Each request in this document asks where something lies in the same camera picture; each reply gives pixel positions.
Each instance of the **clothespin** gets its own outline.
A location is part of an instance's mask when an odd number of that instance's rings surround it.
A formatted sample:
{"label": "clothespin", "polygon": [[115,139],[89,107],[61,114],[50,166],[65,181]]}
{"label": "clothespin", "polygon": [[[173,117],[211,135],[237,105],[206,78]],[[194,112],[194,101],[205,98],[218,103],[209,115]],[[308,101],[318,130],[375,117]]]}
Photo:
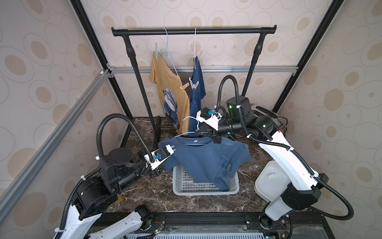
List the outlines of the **clothespin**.
{"label": "clothespin", "polygon": [[186,84],[184,84],[183,86],[181,86],[180,88],[181,89],[186,89],[190,84],[187,82]]}
{"label": "clothespin", "polygon": [[190,85],[192,89],[196,89],[196,87],[199,85],[199,81],[197,81],[196,84],[193,84],[191,77],[189,77],[188,80],[190,81]]}
{"label": "clothespin", "polygon": [[155,43],[155,59],[158,60],[158,54],[162,54],[162,49],[158,53],[158,43]]}

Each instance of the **hanger hook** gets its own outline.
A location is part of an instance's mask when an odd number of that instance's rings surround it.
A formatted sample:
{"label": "hanger hook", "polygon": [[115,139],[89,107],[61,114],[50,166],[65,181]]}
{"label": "hanger hook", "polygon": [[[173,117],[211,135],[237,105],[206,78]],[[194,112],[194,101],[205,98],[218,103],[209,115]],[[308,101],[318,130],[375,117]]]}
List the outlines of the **hanger hook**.
{"label": "hanger hook", "polygon": [[195,28],[195,40],[194,40],[194,69],[196,69],[196,28]]}
{"label": "hanger hook", "polygon": [[175,72],[176,72],[176,75],[179,75],[178,74],[178,71],[176,70],[176,68],[175,68],[175,65],[174,65],[174,63],[172,62],[172,60],[171,60],[171,58],[170,58],[170,53],[168,52],[168,33],[167,33],[167,30],[166,30],[166,28],[163,28],[165,31],[166,31],[166,36],[167,36],[167,42],[166,42],[166,51],[167,51],[167,57],[168,57],[168,59],[171,61],[171,63],[172,63],[172,66],[174,67],[174,69],[175,69]]}

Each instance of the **clothes hanger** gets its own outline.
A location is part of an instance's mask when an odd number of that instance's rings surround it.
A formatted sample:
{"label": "clothes hanger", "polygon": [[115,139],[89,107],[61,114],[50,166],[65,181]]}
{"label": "clothes hanger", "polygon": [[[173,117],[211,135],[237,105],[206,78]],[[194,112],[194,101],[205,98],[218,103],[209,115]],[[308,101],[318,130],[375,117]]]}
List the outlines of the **clothes hanger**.
{"label": "clothes hanger", "polygon": [[[197,119],[196,119],[195,117],[193,117],[193,116],[187,116],[186,118],[192,118],[192,119],[195,119],[195,120],[197,121],[196,128],[197,128],[197,130],[199,130],[199,120],[197,120]],[[185,135],[185,134],[187,134],[187,133],[195,133],[195,132],[192,132],[192,131],[191,131],[191,132],[186,132],[186,133],[177,135],[177,136],[175,136],[174,138],[179,137],[179,136],[182,136],[182,135]]]}
{"label": "clothes hanger", "polygon": [[170,58],[170,54],[168,53],[168,33],[167,33],[167,30],[166,30],[166,28],[163,28],[163,29],[166,31],[166,36],[167,36],[167,42],[166,42],[166,51],[167,51],[167,55],[165,54],[165,56],[167,56],[168,59],[171,61],[172,65],[173,65],[173,67],[174,67],[174,69],[175,69],[176,75],[179,76],[178,71],[176,70],[174,63],[172,62],[172,60],[171,60],[171,58]]}
{"label": "clothes hanger", "polygon": [[158,53],[158,43],[155,42],[155,59],[158,60],[158,54],[162,54],[162,49]]}
{"label": "clothes hanger", "polygon": [[196,28],[195,28],[195,39],[194,39],[194,69],[196,69]]}

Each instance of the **marble countertop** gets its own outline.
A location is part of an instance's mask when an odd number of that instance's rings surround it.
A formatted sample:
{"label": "marble countertop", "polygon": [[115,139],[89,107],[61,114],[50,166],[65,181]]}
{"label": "marble countertop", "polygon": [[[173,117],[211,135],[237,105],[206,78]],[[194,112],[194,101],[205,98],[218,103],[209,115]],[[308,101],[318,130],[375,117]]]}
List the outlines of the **marble countertop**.
{"label": "marble countertop", "polygon": [[[135,118],[134,124],[145,139],[148,146],[153,142],[153,130],[148,118]],[[162,125],[171,125],[163,118]],[[172,138],[176,135],[173,128],[161,129],[161,140]],[[172,191],[172,174],[163,172],[160,176],[150,178],[146,176],[137,181],[122,193],[124,199],[119,204],[112,204],[106,212],[131,212],[140,204],[145,204],[152,212],[241,212],[261,211],[267,204],[254,191],[255,180],[265,165],[272,160],[263,149],[251,143],[247,138],[238,141],[249,145],[252,162],[244,163],[239,167],[238,177],[240,190],[234,195],[217,196],[177,196]],[[134,154],[142,144],[135,132],[131,132],[127,148]]]}

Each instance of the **white plastic basket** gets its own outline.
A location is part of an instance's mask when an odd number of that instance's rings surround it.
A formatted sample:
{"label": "white plastic basket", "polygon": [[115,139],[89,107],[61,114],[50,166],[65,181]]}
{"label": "white plastic basket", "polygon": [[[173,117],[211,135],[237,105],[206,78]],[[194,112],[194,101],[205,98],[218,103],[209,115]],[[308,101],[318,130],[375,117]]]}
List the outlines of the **white plastic basket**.
{"label": "white plastic basket", "polygon": [[179,165],[173,168],[172,190],[179,196],[236,194],[239,192],[239,177],[237,172],[234,178],[228,177],[228,185],[230,189],[227,192],[223,192],[213,183],[197,184],[182,166]]}

